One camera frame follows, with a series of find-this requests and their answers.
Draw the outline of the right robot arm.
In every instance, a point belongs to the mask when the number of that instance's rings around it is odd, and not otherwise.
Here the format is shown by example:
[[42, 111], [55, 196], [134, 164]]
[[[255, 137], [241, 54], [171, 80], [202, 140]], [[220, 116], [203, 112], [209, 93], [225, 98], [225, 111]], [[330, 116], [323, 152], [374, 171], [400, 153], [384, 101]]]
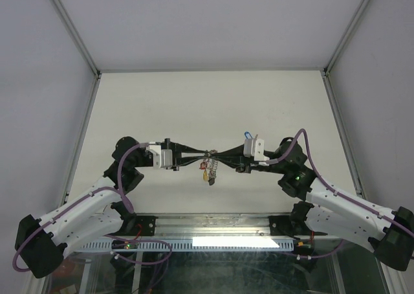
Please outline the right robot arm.
[[377, 260], [397, 271], [406, 271], [413, 258], [413, 212], [391, 209], [341, 190], [317, 171], [309, 147], [297, 137], [283, 139], [279, 148], [266, 151], [261, 139], [246, 139], [241, 146], [212, 154], [212, 158], [235, 168], [280, 174], [279, 187], [298, 203], [290, 213], [292, 231], [310, 230], [359, 245]]

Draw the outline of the large keyring with yellow grip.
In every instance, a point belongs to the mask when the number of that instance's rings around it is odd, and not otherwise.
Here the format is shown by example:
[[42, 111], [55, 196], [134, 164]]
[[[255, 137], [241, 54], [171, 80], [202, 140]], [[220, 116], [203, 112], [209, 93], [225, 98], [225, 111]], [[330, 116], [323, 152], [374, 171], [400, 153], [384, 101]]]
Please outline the large keyring with yellow grip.
[[210, 150], [207, 152], [199, 167], [199, 169], [203, 171], [203, 181], [207, 182], [209, 186], [213, 186], [217, 178], [217, 168], [219, 162], [211, 158], [211, 155], [214, 153], [217, 153], [217, 150]]

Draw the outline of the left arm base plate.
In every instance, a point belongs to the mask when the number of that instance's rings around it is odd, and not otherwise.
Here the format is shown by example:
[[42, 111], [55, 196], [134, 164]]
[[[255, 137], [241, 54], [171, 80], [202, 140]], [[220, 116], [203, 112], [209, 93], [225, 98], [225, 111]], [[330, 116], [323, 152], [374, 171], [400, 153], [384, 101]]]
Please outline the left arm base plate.
[[129, 228], [131, 236], [150, 237], [155, 235], [157, 217], [153, 215], [137, 215]]

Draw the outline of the key with blue tag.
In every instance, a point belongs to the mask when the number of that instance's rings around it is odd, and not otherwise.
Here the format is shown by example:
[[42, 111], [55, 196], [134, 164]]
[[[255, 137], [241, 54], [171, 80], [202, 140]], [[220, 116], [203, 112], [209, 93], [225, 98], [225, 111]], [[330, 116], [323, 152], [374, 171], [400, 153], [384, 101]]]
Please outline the key with blue tag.
[[258, 135], [252, 135], [249, 131], [244, 132], [244, 136], [247, 141], [254, 141], [258, 139]]

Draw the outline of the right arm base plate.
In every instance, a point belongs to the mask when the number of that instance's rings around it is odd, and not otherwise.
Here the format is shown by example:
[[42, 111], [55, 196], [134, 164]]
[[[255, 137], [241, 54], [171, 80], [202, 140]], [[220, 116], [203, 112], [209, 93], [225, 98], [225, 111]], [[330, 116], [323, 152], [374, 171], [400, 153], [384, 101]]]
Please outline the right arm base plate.
[[268, 221], [271, 236], [293, 237], [294, 230], [287, 215], [271, 215]]

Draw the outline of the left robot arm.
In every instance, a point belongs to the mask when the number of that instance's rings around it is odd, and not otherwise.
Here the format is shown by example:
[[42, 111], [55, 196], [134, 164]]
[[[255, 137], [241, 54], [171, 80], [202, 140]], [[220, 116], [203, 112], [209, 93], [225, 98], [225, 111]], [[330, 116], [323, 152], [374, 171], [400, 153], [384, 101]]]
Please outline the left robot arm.
[[206, 151], [165, 139], [139, 143], [121, 138], [113, 163], [88, 190], [71, 202], [35, 218], [29, 214], [18, 225], [12, 267], [43, 278], [55, 271], [77, 248], [97, 238], [135, 229], [135, 211], [127, 194], [143, 180], [144, 167], [177, 170], [203, 158]]

